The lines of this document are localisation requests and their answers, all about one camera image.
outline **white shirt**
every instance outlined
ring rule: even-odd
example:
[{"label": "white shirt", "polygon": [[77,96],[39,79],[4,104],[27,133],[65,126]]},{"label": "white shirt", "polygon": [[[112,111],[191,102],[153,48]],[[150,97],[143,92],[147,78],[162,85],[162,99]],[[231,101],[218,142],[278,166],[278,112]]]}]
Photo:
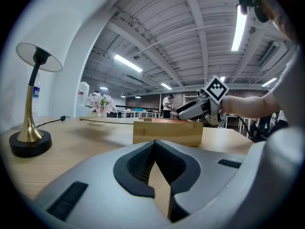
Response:
[{"label": "white shirt", "polygon": [[304,126],[305,122],[304,59],[298,48],[294,61],[290,62],[282,73],[280,83],[271,90],[290,126]]},{"label": "white shirt", "polygon": [[[291,69],[291,66],[293,65],[292,61],[295,60],[295,58],[293,58],[287,65],[286,65],[286,68],[284,69],[283,73],[281,74],[280,76],[280,79],[278,80],[278,82],[275,84],[274,88],[272,88],[270,90],[270,92],[274,92],[276,90],[276,88],[279,86],[279,84],[283,81],[283,79],[286,77],[286,75],[288,74],[288,72],[290,71]],[[286,117],[284,115],[284,112],[283,110],[280,111],[280,114],[278,116],[278,120],[284,120],[284,121],[287,121],[286,120]]]},{"label": "white shirt", "polygon": [[166,107],[165,104],[168,104],[170,106],[170,100],[168,99],[168,97],[165,97],[163,99],[163,106],[164,106],[163,110],[171,110],[170,108]]}]

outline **black vent slot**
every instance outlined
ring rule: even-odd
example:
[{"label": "black vent slot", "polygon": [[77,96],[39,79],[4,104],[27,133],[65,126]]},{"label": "black vent slot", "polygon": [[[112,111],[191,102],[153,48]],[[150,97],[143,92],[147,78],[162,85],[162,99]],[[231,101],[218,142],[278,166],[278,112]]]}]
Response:
[{"label": "black vent slot", "polygon": [[148,185],[149,175],[154,165],[153,145],[132,157],[127,163],[129,173]]},{"label": "black vent slot", "polygon": [[47,210],[51,215],[60,220],[65,220],[74,206],[80,200],[88,184],[79,181],[73,182],[71,186],[55,201]]},{"label": "black vent slot", "polygon": [[218,161],[218,164],[238,169],[242,163],[236,162],[236,161],[227,160],[227,159],[221,159],[221,160]]}]

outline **human arm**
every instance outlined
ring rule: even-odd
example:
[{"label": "human arm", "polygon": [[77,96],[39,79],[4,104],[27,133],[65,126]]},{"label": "human arm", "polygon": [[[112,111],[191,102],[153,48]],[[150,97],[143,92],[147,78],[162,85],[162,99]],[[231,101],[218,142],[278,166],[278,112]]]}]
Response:
[{"label": "human arm", "polygon": [[234,114],[246,118],[261,118],[281,110],[275,97],[268,92],[263,97],[234,97],[225,96],[222,100],[223,113]]},{"label": "human arm", "polygon": [[168,107],[169,109],[173,109],[170,104],[165,104],[165,106]]}]

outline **ceiling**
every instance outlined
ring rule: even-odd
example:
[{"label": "ceiling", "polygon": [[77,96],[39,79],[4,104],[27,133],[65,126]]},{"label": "ceiling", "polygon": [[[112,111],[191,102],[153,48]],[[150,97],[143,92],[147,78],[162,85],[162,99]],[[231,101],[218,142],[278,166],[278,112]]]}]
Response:
[{"label": "ceiling", "polygon": [[[117,0],[117,11],[92,49],[82,81],[129,95],[164,90],[161,83],[186,90],[216,74],[226,76],[230,88],[259,89],[281,74],[295,48],[272,23],[261,24],[250,10],[239,50],[231,51],[237,4],[238,0]],[[208,28],[194,30],[202,26]],[[250,33],[253,26],[256,30]],[[160,43],[133,59],[156,42]],[[285,44],[287,52],[270,70],[260,70],[257,66],[273,42]],[[116,54],[143,71],[114,60]]]}]

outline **desk lamp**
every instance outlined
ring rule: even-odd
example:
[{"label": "desk lamp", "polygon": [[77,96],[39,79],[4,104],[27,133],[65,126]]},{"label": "desk lamp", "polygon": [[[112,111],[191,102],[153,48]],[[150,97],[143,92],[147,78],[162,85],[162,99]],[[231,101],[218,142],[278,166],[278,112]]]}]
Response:
[{"label": "desk lamp", "polygon": [[33,66],[28,85],[24,122],[21,131],[10,136],[12,153],[18,157],[34,157],[52,145],[51,135],[38,130],[32,117],[32,95],[39,69],[49,72],[62,70],[70,44],[81,25],[73,11],[50,14],[40,20],[17,45],[19,57]]}]

